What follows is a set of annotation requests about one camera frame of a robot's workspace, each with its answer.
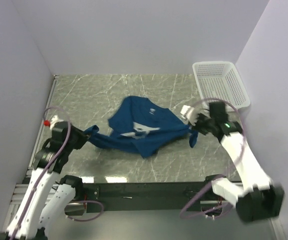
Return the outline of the blue t shirt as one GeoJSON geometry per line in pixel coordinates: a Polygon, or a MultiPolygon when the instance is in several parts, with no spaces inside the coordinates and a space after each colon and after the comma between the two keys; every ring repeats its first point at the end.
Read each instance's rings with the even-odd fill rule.
{"type": "Polygon", "coordinates": [[[119,109],[108,120],[112,129],[110,135],[99,133],[93,125],[85,130],[90,135],[88,141],[101,149],[117,149],[140,154],[143,158],[179,138],[189,136],[189,146],[197,142],[198,132],[183,123],[168,108],[152,103],[148,98],[128,96],[119,109]]]}

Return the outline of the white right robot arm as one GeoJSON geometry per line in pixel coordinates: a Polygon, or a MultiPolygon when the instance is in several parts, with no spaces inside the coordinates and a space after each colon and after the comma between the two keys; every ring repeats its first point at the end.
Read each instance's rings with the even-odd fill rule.
{"type": "Polygon", "coordinates": [[[236,185],[222,174],[215,175],[191,198],[182,212],[204,195],[210,200],[217,196],[222,197],[236,209],[244,223],[278,217],[285,191],[280,184],[274,184],[262,169],[248,145],[242,126],[229,119],[225,102],[211,102],[208,116],[190,107],[186,112],[186,118],[192,129],[203,135],[211,133],[218,139],[231,158],[242,185],[236,185]]]}

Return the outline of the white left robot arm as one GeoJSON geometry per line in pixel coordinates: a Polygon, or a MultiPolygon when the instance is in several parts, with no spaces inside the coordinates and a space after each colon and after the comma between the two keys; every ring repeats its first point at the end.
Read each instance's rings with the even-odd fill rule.
{"type": "Polygon", "coordinates": [[[85,190],[82,179],[64,176],[51,199],[48,195],[73,150],[81,149],[89,136],[63,120],[45,123],[51,137],[35,155],[29,185],[15,217],[0,240],[45,240],[50,227],[71,201],[83,200],[85,190]]]}

